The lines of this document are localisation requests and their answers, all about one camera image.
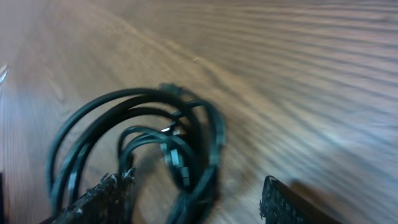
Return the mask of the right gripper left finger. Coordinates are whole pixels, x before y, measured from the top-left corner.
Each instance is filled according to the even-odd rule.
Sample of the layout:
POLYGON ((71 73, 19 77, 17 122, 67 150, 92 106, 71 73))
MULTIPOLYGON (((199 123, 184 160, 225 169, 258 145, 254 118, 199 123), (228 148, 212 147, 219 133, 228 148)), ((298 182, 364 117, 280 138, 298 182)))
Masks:
POLYGON ((132 222, 135 167, 104 176, 76 202, 40 224, 126 224, 132 222))

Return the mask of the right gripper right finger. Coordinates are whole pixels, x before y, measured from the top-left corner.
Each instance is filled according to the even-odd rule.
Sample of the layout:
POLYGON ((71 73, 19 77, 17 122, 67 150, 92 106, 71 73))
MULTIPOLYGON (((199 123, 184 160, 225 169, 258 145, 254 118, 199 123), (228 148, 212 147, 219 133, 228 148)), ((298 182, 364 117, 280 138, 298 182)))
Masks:
POLYGON ((339 224, 272 175, 266 176, 259 202, 265 224, 339 224))

